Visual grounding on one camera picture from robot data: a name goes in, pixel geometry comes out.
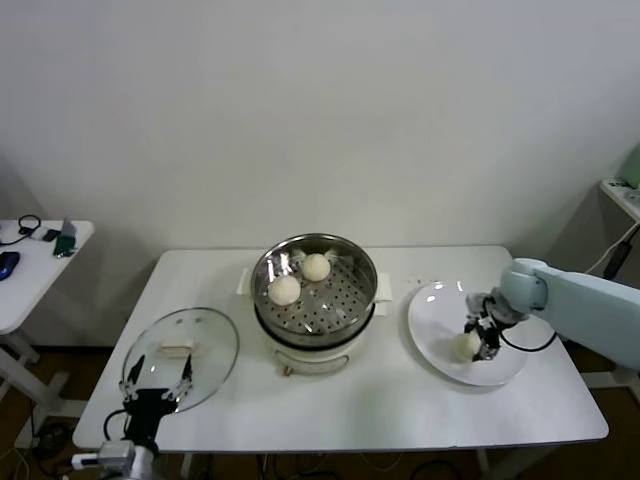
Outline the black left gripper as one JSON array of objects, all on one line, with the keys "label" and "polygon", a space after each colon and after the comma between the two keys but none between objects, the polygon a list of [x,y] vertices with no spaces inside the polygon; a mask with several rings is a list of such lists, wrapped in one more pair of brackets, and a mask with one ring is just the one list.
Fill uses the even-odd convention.
[{"label": "black left gripper", "polygon": [[141,355],[129,369],[126,378],[119,382],[120,391],[126,400],[124,408],[129,416],[129,423],[125,428],[125,438],[129,440],[154,440],[162,418],[176,410],[176,400],[186,395],[193,383],[192,355],[189,354],[181,378],[173,387],[139,389],[133,399],[134,387],[144,361],[145,356]]}]

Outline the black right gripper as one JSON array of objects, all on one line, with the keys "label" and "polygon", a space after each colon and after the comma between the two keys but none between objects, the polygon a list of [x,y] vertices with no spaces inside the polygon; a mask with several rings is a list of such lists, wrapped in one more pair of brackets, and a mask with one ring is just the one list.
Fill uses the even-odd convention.
[{"label": "black right gripper", "polygon": [[479,294],[478,320],[465,323],[464,333],[480,337],[480,346],[472,357],[473,361],[491,361],[500,350],[500,335],[525,320],[525,314],[512,308],[500,294]]}]

